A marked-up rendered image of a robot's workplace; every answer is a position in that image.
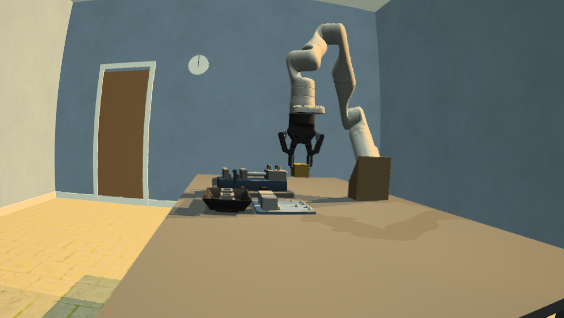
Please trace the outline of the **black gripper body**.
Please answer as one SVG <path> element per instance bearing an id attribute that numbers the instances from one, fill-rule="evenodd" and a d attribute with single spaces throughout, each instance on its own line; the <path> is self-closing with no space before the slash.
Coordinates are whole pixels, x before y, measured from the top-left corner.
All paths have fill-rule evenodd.
<path id="1" fill-rule="evenodd" d="M 307 144 L 305 132 L 309 132 L 310 140 L 316 135 L 315 131 L 315 115 L 314 114 L 289 114 L 289 127 L 287 129 L 288 135 L 291 140 L 294 140 L 296 132 L 300 132 L 300 137 L 297 144 Z"/>

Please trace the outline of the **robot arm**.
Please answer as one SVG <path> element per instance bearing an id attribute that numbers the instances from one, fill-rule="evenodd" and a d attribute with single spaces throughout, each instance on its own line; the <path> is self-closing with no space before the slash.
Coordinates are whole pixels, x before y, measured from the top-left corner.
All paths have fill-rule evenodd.
<path id="1" fill-rule="evenodd" d="M 339 55 L 332 69 L 332 77 L 338 96 L 342 125 L 344 129 L 350 130 L 349 137 L 356 162 L 359 156 L 380 157 L 377 147 L 374 146 L 363 110 L 360 107 L 347 109 L 355 88 L 355 78 L 346 31 L 340 23 L 321 24 L 311 40 L 301 50 L 291 51 L 287 55 L 286 64 L 291 81 L 289 114 L 325 114 L 324 107 L 315 106 L 314 81 L 300 77 L 300 71 L 317 70 L 320 67 L 320 58 L 327 50 L 327 45 L 337 44 Z"/>

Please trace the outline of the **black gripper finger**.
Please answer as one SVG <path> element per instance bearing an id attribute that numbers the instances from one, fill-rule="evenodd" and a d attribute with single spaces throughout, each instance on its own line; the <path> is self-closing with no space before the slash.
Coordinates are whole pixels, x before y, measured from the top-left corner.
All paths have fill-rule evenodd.
<path id="1" fill-rule="evenodd" d="M 293 166 L 294 166 L 294 151 L 295 151 L 295 148 L 296 148 L 296 146 L 297 146 L 298 139 L 299 139 L 299 137 L 300 137 L 300 132 L 299 132 L 299 131 L 296 132 L 295 137 L 294 137 L 294 140 L 291 141 L 290 149 L 287 149 L 287 145 L 286 145 L 286 142 L 285 142 L 285 139 L 286 139 L 286 137 L 287 137 L 287 136 L 286 136 L 287 134 L 288 134 L 287 131 L 285 131 L 285 132 L 279 132 L 279 133 L 278 133 L 278 137 L 279 137 L 279 140 L 280 140 L 280 144 L 281 144 L 281 147 L 282 147 L 282 151 L 285 152 L 285 153 L 287 153 L 287 154 L 289 155 L 289 157 L 288 157 L 288 165 L 290 166 L 290 168 L 293 169 Z"/>
<path id="2" fill-rule="evenodd" d="M 311 140 L 310 140 L 310 134 L 309 132 L 305 132 L 305 138 L 306 138 L 306 142 L 307 144 L 305 144 L 306 150 L 307 150 L 307 163 L 308 165 L 310 165 L 310 167 L 312 167 L 312 159 L 313 159 L 313 155 L 314 154 L 318 154 L 324 139 L 324 135 L 323 134 L 319 134 L 316 133 L 316 144 L 314 147 L 314 150 L 312 151 L 312 144 L 311 144 Z"/>

